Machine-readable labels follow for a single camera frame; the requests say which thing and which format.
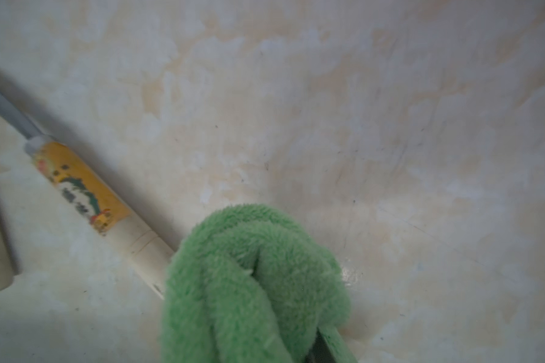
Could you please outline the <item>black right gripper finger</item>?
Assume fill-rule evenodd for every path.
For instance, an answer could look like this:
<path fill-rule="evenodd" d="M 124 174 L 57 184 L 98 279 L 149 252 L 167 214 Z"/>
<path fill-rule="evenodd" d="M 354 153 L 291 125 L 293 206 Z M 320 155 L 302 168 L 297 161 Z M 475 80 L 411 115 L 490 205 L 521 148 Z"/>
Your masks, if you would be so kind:
<path fill-rule="evenodd" d="M 331 334 L 324 334 L 320 329 L 309 352 L 305 356 L 305 363 L 337 363 L 339 357 L 335 341 Z"/>

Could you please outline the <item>green fluffy rag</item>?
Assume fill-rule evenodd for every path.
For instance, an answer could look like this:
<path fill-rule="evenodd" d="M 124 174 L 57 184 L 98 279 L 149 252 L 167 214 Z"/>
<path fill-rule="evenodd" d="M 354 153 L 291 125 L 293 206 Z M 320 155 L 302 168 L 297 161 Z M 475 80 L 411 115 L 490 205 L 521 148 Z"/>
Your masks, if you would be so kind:
<path fill-rule="evenodd" d="M 351 300 L 335 256 L 289 215 L 264 204 L 216 211 L 167 268 L 165 362 L 304 362 L 322 338 L 353 362 L 339 328 Z"/>

